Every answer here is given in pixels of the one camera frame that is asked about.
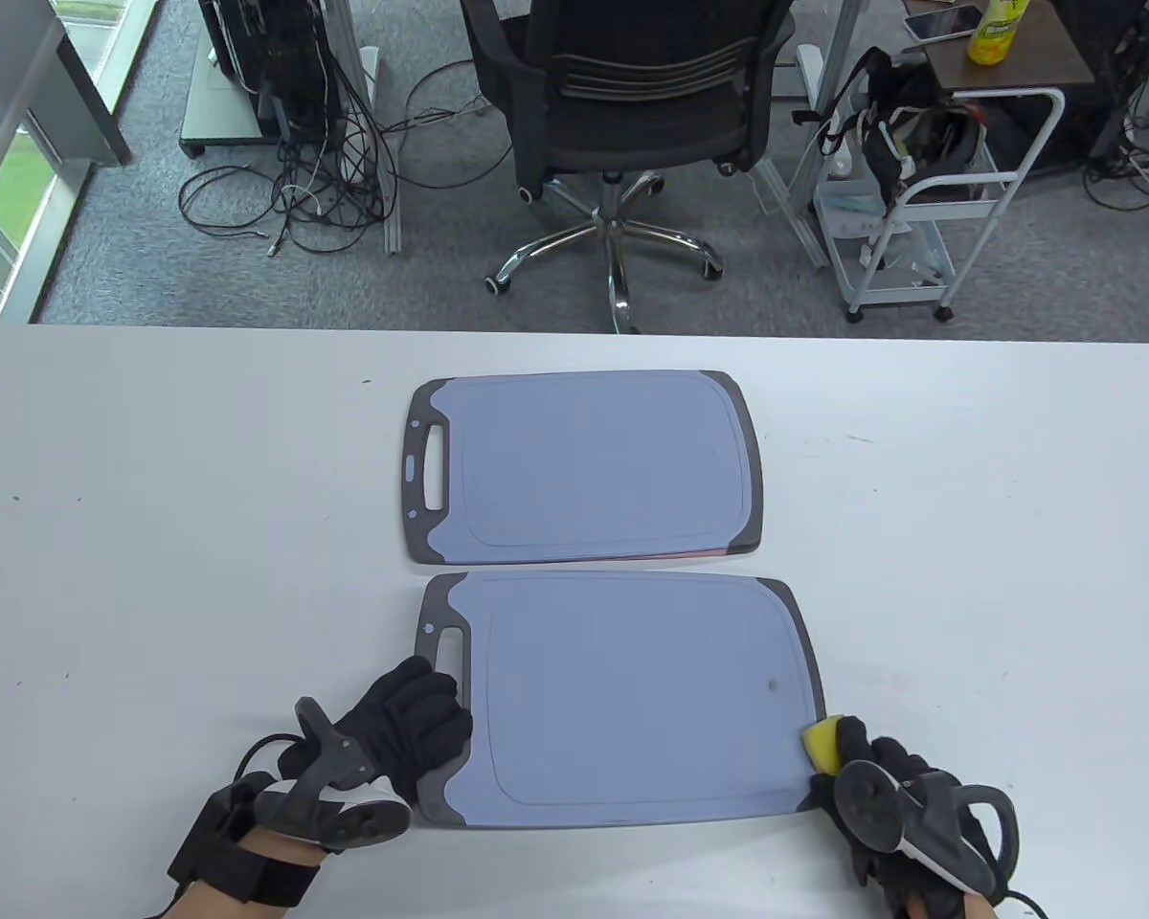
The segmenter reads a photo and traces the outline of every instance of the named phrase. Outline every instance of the chair base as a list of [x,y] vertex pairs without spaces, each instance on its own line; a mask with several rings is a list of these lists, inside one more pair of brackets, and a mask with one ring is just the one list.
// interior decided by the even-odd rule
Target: chair base
[[637,332],[630,321],[630,288],[626,285],[626,267],[624,265],[623,240],[632,239],[661,242],[674,246],[677,249],[692,253],[702,258],[702,277],[707,280],[722,279],[724,260],[705,242],[687,233],[672,231],[663,226],[624,217],[624,211],[641,195],[658,195],[664,188],[664,177],[658,172],[647,171],[626,187],[619,172],[606,172],[600,184],[600,207],[580,200],[562,179],[549,179],[545,183],[545,192],[561,198],[583,214],[587,219],[562,232],[520,246],[502,264],[496,275],[485,277],[485,287],[492,294],[503,294],[510,287],[510,276],[515,275],[520,264],[539,258],[563,246],[580,239],[597,240],[604,250],[606,276],[608,276],[609,310],[612,315],[612,327],[619,334]]

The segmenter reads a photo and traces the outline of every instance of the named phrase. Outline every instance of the desk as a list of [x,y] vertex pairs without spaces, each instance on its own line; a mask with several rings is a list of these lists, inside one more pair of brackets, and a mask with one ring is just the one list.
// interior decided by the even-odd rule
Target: desk
[[[252,740],[411,647],[400,435],[431,377],[716,368],[830,710],[1007,789],[1018,888],[1149,916],[1149,346],[0,325],[0,917],[160,910]],[[823,816],[417,829],[324,919],[879,917]],[[1003,917],[1020,917],[1017,904]]]
[[[930,0],[904,0],[911,16],[944,9],[944,3]],[[986,6],[979,0],[959,3]],[[924,45],[927,60],[936,71],[944,92],[962,90],[1012,90],[1031,86],[1084,86],[1095,82],[1095,75],[1078,52],[1069,31],[1055,13],[1050,0],[1031,0],[1021,18],[1008,57],[993,67],[976,64],[965,55],[967,38]]]

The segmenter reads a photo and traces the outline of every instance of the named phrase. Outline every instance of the computer tower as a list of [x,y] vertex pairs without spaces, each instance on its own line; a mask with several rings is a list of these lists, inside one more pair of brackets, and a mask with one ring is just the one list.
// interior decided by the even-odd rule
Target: computer tower
[[264,136],[318,144],[339,117],[339,83],[316,0],[199,0],[216,62],[241,84]]

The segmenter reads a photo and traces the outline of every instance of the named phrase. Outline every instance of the white cart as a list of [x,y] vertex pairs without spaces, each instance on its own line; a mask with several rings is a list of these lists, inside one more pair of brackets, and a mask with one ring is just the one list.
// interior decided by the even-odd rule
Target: white cart
[[[851,175],[833,179],[828,162],[813,192],[813,207],[823,231],[825,248],[847,302],[847,321],[864,318],[859,308],[876,303],[933,302],[933,316],[941,323],[954,319],[951,302],[962,280],[974,265],[982,246],[992,235],[1017,188],[1043,152],[1051,131],[1064,114],[1064,93],[1056,87],[964,88],[955,101],[995,100],[1041,95],[1051,101],[1051,111],[1017,170],[1001,171],[986,149],[973,170],[963,175],[938,175],[907,188],[886,209],[877,184],[858,148],[851,148]],[[845,94],[845,105],[851,93]],[[850,111],[842,111],[849,117]],[[972,187],[962,201],[912,203],[931,187]],[[961,268],[946,249],[938,222],[982,221],[979,235]]]

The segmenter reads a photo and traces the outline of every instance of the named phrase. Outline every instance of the window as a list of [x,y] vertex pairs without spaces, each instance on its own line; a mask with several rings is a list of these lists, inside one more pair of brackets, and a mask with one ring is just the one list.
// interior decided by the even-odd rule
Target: window
[[[107,109],[118,103],[155,5],[157,0],[51,0]],[[57,144],[45,140],[40,148],[36,141],[49,137],[41,128],[53,122],[49,115],[60,126],[59,105],[26,115],[0,168],[0,319],[7,323],[25,323],[34,314],[88,176],[88,161],[76,154],[68,161],[55,153]],[[76,124],[70,117],[71,111],[63,124]],[[43,149],[51,150],[49,157]]]
[[63,22],[92,78],[98,78],[107,62],[128,3],[129,0],[51,0],[54,14]]
[[0,311],[34,219],[55,172],[24,129],[11,141],[0,167]]

